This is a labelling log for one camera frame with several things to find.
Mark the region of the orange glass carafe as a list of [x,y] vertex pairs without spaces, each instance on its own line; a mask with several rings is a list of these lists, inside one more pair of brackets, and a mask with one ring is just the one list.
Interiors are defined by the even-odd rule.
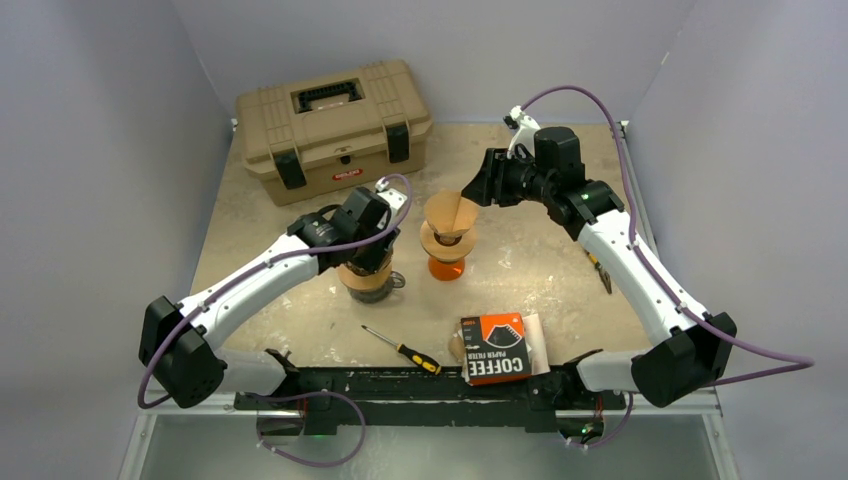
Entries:
[[428,259],[429,273],[436,280],[444,282],[460,278],[464,273],[465,266],[465,259],[460,259],[455,262],[444,262],[433,257]]

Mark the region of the wooden ring holder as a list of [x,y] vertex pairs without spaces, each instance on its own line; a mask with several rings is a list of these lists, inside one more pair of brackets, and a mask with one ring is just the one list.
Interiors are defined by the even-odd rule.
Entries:
[[437,233],[427,222],[420,226],[419,239],[423,250],[432,258],[443,263],[456,263],[467,257],[478,242],[478,229],[472,226],[451,245],[442,244],[437,239]]
[[389,279],[392,272],[392,263],[385,263],[376,273],[358,274],[347,264],[336,268],[337,275],[342,284],[355,291],[374,291],[381,288]]

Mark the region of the smoky glass carafe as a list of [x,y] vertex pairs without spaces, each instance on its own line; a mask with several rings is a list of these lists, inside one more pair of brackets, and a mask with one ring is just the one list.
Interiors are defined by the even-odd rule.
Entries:
[[349,295],[362,304],[375,304],[385,300],[394,290],[402,289],[406,285],[405,277],[392,271],[388,279],[378,288],[373,290],[356,290],[347,288]]

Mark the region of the brown paper coffee filter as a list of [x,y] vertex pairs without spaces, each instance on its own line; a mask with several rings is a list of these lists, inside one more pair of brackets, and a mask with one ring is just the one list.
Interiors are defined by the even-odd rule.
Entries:
[[346,269],[348,269],[349,271],[351,271],[352,274],[356,275],[356,276],[375,275],[381,269],[380,266],[369,266],[369,265],[362,266],[362,265],[355,264],[353,262],[346,262],[344,264],[344,267]]

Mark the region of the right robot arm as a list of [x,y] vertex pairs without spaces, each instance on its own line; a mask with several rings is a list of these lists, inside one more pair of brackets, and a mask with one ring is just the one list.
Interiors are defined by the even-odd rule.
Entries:
[[575,371],[561,381],[564,399],[584,407],[600,391],[620,391],[666,407],[719,380],[737,334],[733,319],[709,313],[642,248],[640,235],[629,230],[632,218],[623,201],[607,183],[587,178],[572,129],[542,128],[532,142],[517,154],[487,149],[462,197],[481,207],[542,204],[609,273],[651,344],[642,351],[597,351],[572,360]]

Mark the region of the coffee paper filter box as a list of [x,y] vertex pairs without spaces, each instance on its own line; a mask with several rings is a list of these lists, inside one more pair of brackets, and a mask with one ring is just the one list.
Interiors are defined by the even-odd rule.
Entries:
[[483,386],[524,380],[532,365],[520,313],[489,314],[460,320],[467,382]]

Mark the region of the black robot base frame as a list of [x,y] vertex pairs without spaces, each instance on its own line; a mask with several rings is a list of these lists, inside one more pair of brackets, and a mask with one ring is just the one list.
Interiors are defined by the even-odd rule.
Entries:
[[661,408],[641,395],[592,393],[574,386],[570,367],[541,376],[473,387],[457,367],[433,376],[407,367],[302,367],[289,373],[270,398],[219,391],[189,407],[191,413],[254,413],[290,420],[263,427],[272,435],[334,435],[342,426],[520,428],[591,440],[608,432],[605,421],[633,415],[715,413],[718,401],[697,391]]

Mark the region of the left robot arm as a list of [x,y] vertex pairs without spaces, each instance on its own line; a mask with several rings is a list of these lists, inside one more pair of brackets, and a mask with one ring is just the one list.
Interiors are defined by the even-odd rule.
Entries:
[[345,264],[367,274],[387,261],[407,195],[381,185],[355,188],[335,207],[298,217],[274,243],[206,290],[179,301],[161,296],[144,314],[139,359],[145,366],[138,404],[150,380],[165,397],[187,409],[216,392],[259,394],[272,408],[297,399],[298,382],[281,356],[229,351],[224,345],[247,320],[272,301],[329,269]]

